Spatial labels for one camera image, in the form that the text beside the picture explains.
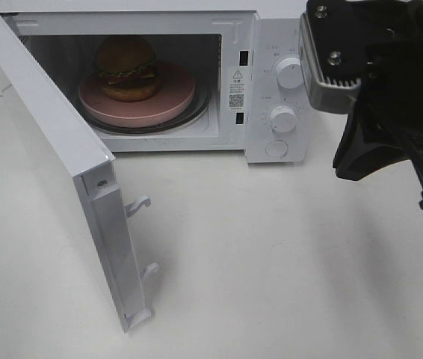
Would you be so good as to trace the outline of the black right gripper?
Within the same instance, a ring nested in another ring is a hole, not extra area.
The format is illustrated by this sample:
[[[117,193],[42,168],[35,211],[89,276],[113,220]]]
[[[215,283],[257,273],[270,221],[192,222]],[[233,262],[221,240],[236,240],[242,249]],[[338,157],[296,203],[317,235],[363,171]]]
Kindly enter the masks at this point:
[[[423,210],[423,1],[410,2],[410,44],[369,74],[360,104],[348,115],[333,169],[341,179],[361,180],[413,157]]]

